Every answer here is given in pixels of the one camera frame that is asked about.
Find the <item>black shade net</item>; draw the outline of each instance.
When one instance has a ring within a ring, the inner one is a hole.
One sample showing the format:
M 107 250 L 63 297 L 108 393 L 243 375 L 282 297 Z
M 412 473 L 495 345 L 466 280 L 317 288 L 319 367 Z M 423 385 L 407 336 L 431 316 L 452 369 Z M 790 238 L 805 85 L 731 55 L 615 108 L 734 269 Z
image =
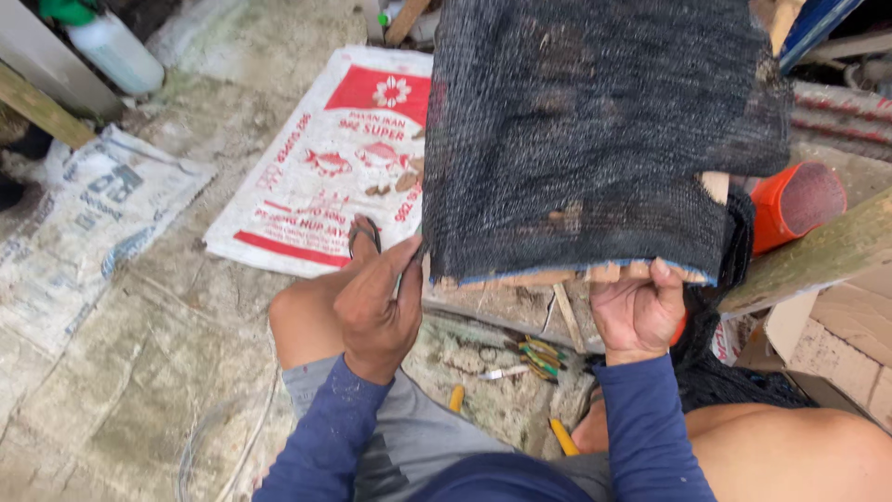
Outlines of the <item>black shade net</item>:
M 431 274 L 662 256 L 718 278 L 725 210 L 695 175 L 787 162 L 790 84 L 743 0 L 450 0 L 434 53 Z

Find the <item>foot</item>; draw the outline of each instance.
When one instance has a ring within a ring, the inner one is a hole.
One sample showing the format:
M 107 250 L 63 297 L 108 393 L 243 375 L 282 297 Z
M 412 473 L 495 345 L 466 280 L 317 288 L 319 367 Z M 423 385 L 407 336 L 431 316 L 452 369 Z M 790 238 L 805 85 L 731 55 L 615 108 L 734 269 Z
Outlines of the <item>foot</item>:
M 570 438 L 579 453 L 607 451 L 607 409 L 601 396 L 601 387 L 591 393 L 591 408 L 579 425 L 573 429 Z
M 369 233 L 375 235 L 375 230 L 367 216 L 357 214 L 353 217 L 353 222 L 350 224 L 351 233 L 353 232 L 353 229 L 357 227 L 368 230 Z M 362 264 L 365 263 L 366 260 L 377 255 L 378 250 L 375 247 L 375 241 L 366 235 L 365 232 L 358 232 L 356 238 L 353 240 L 353 262 Z

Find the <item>blue sleeve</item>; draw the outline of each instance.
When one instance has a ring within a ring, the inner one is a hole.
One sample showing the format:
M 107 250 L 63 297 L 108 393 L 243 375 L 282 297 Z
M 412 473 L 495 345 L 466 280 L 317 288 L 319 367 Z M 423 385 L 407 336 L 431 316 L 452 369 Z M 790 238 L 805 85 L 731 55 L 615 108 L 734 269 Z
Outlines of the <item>blue sleeve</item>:
M 253 502 L 352 500 L 359 454 L 392 385 L 362 380 L 341 355 L 254 492 Z
M 688 441 L 669 356 L 594 370 L 607 408 L 616 500 L 715 502 Z

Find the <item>flip flop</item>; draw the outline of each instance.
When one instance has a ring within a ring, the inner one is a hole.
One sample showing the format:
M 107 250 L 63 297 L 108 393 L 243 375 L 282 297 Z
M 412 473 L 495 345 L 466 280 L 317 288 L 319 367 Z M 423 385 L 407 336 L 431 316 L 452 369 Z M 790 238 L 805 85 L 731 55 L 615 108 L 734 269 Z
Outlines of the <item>flip flop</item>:
M 372 239 L 372 242 L 375 243 L 375 249 L 377 250 L 379 255 L 381 254 L 381 234 L 378 233 L 378 226 L 375 225 L 375 222 L 373 222 L 372 219 L 368 216 L 363 216 L 363 218 L 365 218 L 368 224 L 372 226 L 372 231 L 374 233 L 360 227 L 359 225 L 355 226 L 353 230 L 350 230 L 350 240 L 347 242 L 347 249 L 350 250 L 351 259 L 353 258 L 353 242 L 356 240 L 356 236 L 358 236 L 360 233 L 365 234 L 366 237 Z

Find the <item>man's right hand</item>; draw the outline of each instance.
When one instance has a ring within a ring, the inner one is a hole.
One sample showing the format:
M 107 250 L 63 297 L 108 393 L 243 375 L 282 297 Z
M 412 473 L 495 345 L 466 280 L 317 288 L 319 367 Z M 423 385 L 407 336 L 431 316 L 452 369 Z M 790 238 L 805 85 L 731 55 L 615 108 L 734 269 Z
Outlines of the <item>man's right hand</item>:
M 654 359 L 669 349 L 684 316 L 683 282 L 661 258 L 650 264 L 650 277 L 591 284 L 591 313 L 608 366 Z
M 364 265 L 334 300 L 343 326 L 343 360 L 361 379 L 387 385 L 409 353 L 421 325 L 421 264 L 412 236 Z M 397 280 L 400 290 L 392 298 Z

